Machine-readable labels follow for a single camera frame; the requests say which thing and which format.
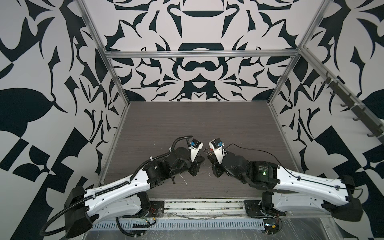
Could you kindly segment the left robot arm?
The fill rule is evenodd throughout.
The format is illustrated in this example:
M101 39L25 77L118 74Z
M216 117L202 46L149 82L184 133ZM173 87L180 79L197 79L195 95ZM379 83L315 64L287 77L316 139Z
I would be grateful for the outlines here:
M80 236L104 219L142 216L149 211L147 191L184 172L197 175L205 158L196 149L179 147L142 163L132 175L111 184L71 190L64 204L65 237Z

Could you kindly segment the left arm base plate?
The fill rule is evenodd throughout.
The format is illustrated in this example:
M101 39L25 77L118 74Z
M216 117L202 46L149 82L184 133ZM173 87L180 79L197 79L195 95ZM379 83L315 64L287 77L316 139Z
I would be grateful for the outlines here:
M165 202L164 201L151 201L148 207L140 210L135 215L123 215L122 217L127 218L141 218L141 217L158 217L164 213Z

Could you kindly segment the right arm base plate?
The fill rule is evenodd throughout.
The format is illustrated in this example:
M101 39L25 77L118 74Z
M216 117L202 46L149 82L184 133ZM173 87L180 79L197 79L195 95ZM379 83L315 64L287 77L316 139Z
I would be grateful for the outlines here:
M277 216L286 216L285 212L275 209L272 202L264 200L245 200L246 214L250 218L273 218Z

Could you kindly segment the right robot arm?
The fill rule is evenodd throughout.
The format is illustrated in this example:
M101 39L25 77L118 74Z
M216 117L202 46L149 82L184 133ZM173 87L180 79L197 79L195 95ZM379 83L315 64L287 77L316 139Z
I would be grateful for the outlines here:
M217 178L227 174L263 191L260 205L266 214L318 209L348 222L359 222L363 216L362 204L353 196L356 185L350 176L315 177L266 161L248 161L231 152L211 151L208 159Z

